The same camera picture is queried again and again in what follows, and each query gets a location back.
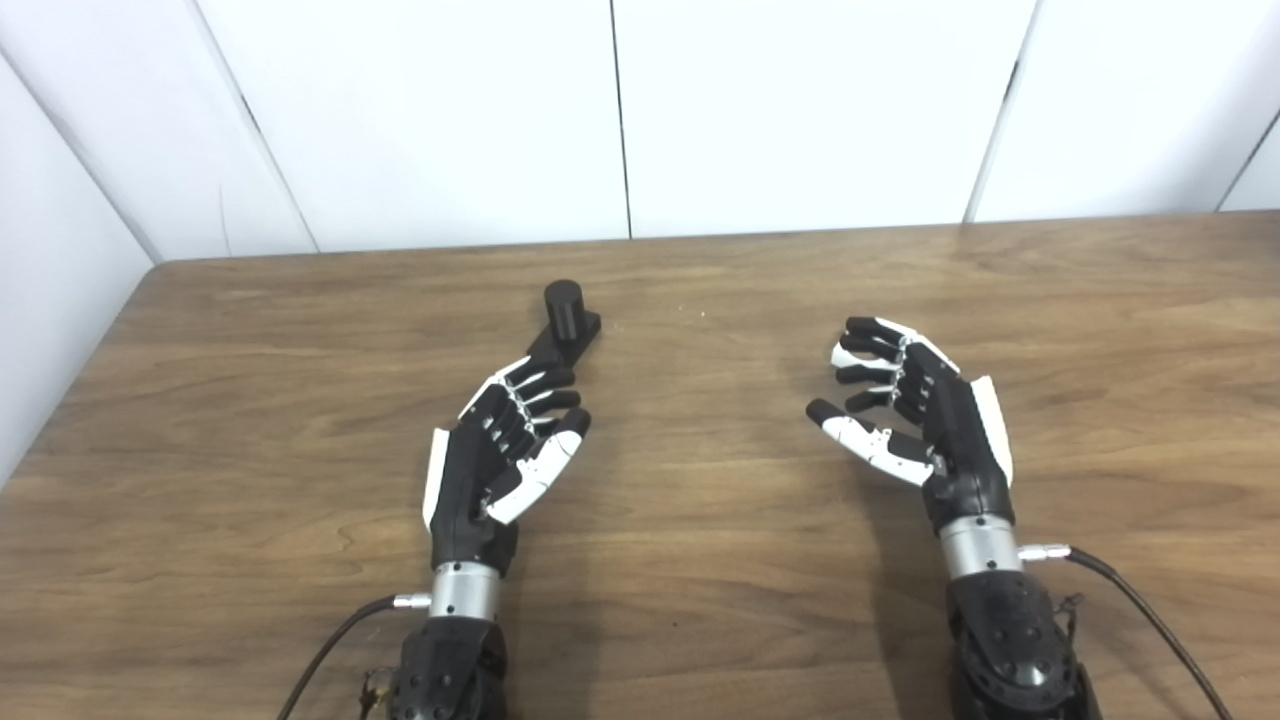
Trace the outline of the black and white right hand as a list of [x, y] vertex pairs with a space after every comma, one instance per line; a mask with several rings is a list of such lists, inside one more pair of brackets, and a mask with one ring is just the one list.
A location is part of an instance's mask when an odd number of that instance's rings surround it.
[[806, 416], [872, 468], [922, 489], [936, 532], [963, 518], [1015, 525], [1012, 452], [991, 377], [966, 378], [938, 346], [879, 316], [851, 316], [832, 348], [835, 379], [861, 391]]

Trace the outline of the black and white left hand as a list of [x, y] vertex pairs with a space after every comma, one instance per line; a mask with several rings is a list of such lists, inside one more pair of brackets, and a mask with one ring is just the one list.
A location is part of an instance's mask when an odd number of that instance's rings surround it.
[[518, 519], [570, 465], [591, 425], [576, 375], [525, 356], [489, 375], [456, 424], [431, 438], [422, 519], [431, 566], [475, 562], [506, 577]]

